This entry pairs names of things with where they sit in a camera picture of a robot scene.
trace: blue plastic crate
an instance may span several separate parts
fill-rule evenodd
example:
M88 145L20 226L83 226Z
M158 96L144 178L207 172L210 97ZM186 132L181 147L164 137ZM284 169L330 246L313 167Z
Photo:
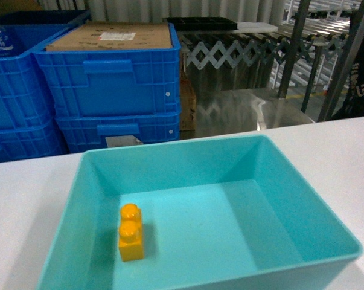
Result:
M173 48L167 49L36 52L57 116L176 112L180 43L172 24L170 34Z
M0 58L0 130L40 126L54 113L53 100L32 51L68 30L65 25L10 25L25 51Z
M179 113L162 116L56 118L71 153L107 148L106 137L134 136L144 144L179 139Z
M119 210L142 213L122 262ZM264 136L93 150L80 162L38 290L321 290L362 246Z
M38 127L0 130L0 162L67 153L62 133L54 120Z

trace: white table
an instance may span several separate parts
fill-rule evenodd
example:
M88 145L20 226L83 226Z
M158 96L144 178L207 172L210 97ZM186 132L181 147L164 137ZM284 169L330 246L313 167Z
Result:
M271 137L364 246L364 118L257 133ZM0 164L0 289L34 289L80 157ZM327 289L364 290L364 255Z

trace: yellow toy block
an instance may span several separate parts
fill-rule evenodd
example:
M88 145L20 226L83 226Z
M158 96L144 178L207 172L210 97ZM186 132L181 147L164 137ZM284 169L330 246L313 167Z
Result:
M141 210L136 204L126 204L120 210L119 252L123 262L144 258Z

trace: white curtain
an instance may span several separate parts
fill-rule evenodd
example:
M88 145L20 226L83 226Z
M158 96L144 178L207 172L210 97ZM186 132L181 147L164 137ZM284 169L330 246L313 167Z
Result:
M164 17L221 16L281 25L285 0L38 0L45 10L90 9L95 21L162 22Z

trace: cardboard lid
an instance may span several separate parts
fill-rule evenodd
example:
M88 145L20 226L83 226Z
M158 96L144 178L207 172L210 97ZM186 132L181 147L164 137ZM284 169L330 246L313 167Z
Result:
M172 48L166 23L87 22L46 47L47 51Z

